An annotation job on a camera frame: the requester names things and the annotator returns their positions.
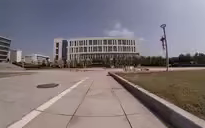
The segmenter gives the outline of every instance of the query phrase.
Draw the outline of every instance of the paved walkway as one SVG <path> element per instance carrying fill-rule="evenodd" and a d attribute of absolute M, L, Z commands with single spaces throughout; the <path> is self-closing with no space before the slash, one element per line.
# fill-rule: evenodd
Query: paved walkway
<path fill-rule="evenodd" d="M 14 85 L 24 80 L 29 81 Z M 49 90 L 34 87 L 43 81 L 56 81 L 60 86 Z M 21 124 L 25 122 L 24 128 L 166 127 L 103 70 L 45 72 L 0 80 L 0 128 L 12 126 L 19 120 Z"/>
<path fill-rule="evenodd" d="M 25 128 L 165 127 L 113 78 L 106 76 L 105 72 L 93 75 Z"/>

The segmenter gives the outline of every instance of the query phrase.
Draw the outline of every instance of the blue sky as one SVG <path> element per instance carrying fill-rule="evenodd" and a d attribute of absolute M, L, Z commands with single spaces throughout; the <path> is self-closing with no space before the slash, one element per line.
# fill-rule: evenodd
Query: blue sky
<path fill-rule="evenodd" d="M 52 56 L 56 37 L 135 36 L 142 55 L 205 53 L 205 0 L 0 0 L 0 35 L 24 54 Z"/>

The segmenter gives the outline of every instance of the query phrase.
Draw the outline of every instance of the curb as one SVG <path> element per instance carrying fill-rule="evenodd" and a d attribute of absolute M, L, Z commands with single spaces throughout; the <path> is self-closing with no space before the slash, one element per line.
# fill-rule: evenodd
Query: curb
<path fill-rule="evenodd" d="M 115 73 L 108 72 L 108 74 L 171 126 L 176 128 L 205 128 L 205 120 L 192 115 Z"/>

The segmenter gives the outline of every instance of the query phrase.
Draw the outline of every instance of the white building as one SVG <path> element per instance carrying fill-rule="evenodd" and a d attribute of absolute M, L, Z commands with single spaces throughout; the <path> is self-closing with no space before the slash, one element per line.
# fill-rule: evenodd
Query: white building
<path fill-rule="evenodd" d="M 9 50 L 8 59 L 10 62 L 21 62 L 22 61 L 22 51 L 21 50 Z"/>
<path fill-rule="evenodd" d="M 93 37 L 76 39 L 54 39 L 54 60 L 103 59 L 139 56 L 135 38 Z"/>
<path fill-rule="evenodd" d="M 49 56 L 44 56 L 40 54 L 31 54 L 31 55 L 26 55 L 24 57 L 25 63 L 30 63 L 30 64 L 42 64 L 43 61 L 49 61 Z"/>

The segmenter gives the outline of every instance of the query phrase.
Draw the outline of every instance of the lawn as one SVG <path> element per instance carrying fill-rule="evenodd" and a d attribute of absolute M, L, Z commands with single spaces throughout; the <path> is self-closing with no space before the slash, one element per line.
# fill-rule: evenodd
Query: lawn
<path fill-rule="evenodd" d="M 0 72 L 0 78 L 31 74 L 33 74 L 33 72 Z"/>
<path fill-rule="evenodd" d="M 205 70 L 118 75 L 205 120 Z"/>

